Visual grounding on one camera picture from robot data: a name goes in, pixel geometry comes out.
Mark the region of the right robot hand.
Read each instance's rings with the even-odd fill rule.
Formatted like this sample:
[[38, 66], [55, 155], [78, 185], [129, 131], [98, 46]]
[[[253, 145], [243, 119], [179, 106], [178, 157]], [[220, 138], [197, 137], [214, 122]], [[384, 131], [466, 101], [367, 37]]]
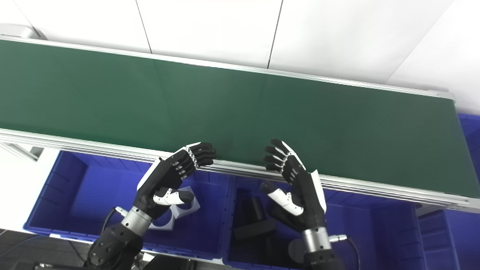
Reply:
[[290, 185], [285, 192], [264, 180], [262, 191], [274, 201], [269, 214], [297, 232], [326, 227], [326, 201], [318, 172], [308, 172], [296, 152], [284, 141], [273, 138], [265, 148], [265, 168], [277, 171]]

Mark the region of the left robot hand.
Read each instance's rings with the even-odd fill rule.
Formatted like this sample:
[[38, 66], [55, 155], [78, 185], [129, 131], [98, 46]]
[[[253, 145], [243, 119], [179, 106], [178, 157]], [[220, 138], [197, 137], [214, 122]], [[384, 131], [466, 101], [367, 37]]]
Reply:
[[182, 181], [199, 167], [213, 164], [215, 158], [216, 150], [206, 142], [183, 146], [165, 160], [159, 158], [139, 182], [135, 211], [157, 219], [172, 205], [192, 203], [194, 194], [179, 190]]

